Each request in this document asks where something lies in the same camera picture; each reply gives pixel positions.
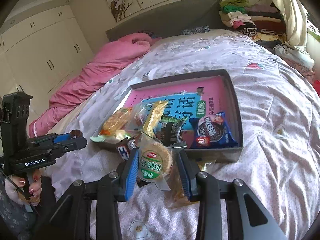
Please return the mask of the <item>person's left hand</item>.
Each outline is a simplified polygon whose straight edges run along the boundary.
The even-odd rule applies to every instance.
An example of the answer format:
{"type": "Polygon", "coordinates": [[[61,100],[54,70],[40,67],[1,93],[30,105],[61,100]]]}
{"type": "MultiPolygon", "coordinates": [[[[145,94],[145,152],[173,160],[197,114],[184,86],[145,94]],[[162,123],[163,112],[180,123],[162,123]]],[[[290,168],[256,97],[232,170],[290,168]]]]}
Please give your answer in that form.
{"type": "Polygon", "coordinates": [[[41,181],[42,173],[40,170],[35,170],[32,175],[31,183],[29,183],[29,193],[31,196],[29,200],[26,200],[23,194],[18,191],[17,188],[23,190],[25,186],[25,179],[20,178],[18,176],[11,175],[9,176],[12,183],[5,179],[5,192],[7,193],[8,197],[13,200],[17,204],[29,204],[32,206],[38,206],[41,201],[41,192],[42,192],[42,181],[41,181]]]}

